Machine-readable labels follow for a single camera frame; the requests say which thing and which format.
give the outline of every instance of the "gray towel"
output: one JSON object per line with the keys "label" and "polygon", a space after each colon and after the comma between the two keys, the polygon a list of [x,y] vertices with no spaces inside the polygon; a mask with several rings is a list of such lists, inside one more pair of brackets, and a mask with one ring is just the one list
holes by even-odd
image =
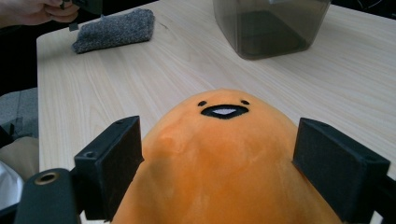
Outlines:
{"label": "gray towel", "polygon": [[102,17],[81,27],[72,49],[80,54],[149,41],[154,30],[154,19],[151,10],[142,8],[124,15]]}

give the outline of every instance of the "white tongue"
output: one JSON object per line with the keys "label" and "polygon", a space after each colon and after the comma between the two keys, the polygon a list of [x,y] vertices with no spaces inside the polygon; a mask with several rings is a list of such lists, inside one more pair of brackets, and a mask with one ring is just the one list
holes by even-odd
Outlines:
{"label": "white tongue", "polygon": [[228,115],[231,114],[235,111],[235,109],[217,109],[213,111],[216,114],[221,114],[221,115]]}

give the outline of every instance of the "stuffed toy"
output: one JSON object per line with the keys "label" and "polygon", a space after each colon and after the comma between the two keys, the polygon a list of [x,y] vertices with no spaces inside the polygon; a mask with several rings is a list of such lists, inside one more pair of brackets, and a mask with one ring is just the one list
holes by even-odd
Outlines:
{"label": "stuffed toy", "polygon": [[113,224],[341,223],[292,164],[297,127],[243,91],[193,95],[142,142]]}

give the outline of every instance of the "black mouth outline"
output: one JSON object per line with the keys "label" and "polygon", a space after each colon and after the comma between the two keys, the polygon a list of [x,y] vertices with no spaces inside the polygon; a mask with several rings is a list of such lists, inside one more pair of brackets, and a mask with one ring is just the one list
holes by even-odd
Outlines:
{"label": "black mouth outline", "polygon": [[[216,110],[220,109],[230,109],[234,110],[231,113],[228,114],[220,114],[217,113]],[[244,106],[241,105],[212,105],[210,107],[205,108],[201,114],[208,116],[208,117],[213,117],[217,119],[232,119],[237,116],[243,115],[248,112],[248,109]]]}

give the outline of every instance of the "light wood tabletop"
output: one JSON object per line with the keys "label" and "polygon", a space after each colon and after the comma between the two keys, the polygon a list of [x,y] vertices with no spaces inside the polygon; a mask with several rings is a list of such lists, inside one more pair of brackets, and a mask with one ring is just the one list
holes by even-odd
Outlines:
{"label": "light wood tabletop", "polygon": [[304,117],[333,126],[390,160],[396,177],[396,21],[330,6],[308,50],[249,61],[227,42],[212,0],[141,8],[156,18],[149,42],[76,54],[78,31],[37,39],[41,170],[72,169],[74,156],[118,119],[140,116],[144,137],[191,95],[228,88],[296,125]]}

